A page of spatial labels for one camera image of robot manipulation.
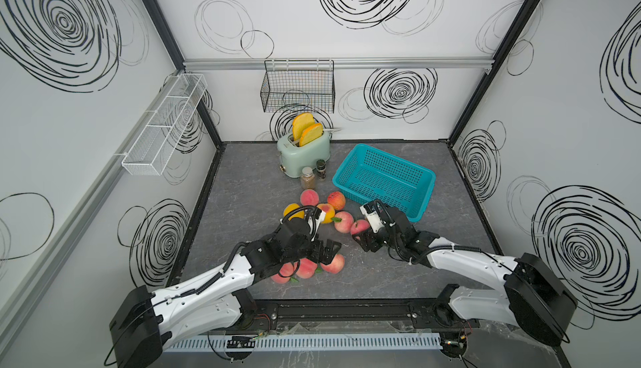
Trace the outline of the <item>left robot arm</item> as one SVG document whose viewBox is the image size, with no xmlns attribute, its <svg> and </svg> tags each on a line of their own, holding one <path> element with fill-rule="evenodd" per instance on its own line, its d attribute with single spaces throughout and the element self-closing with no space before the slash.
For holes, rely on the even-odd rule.
<svg viewBox="0 0 641 368">
<path fill-rule="evenodd" d="M 235 325 L 253 311 L 248 288 L 287 263 L 332 263 L 342 243 L 317 236 L 314 218 L 282 219 L 270 234 L 240 242 L 224 264 L 177 285 L 130 291 L 110 321 L 113 343 L 105 366 L 147 367 L 174 344 Z"/>
</svg>

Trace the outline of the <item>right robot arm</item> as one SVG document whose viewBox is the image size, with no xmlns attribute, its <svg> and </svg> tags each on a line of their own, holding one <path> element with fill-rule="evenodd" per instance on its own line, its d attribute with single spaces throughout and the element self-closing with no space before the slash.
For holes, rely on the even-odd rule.
<svg viewBox="0 0 641 368">
<path fill-rule="evenodd" d="M 364 251 L 385 246 L 410 266 L 451 271 L 484 286 L 474 290 L 452 285 L 442 292 L 457 318 L 517 326 L 547 346 L 569 341 L 567 329 L 578 301 L 538 256 L 499 256 L 419 231 L 402 211 L 379 200 L 360 211 L 370 227 L 354 238 Z"/>
</svg>

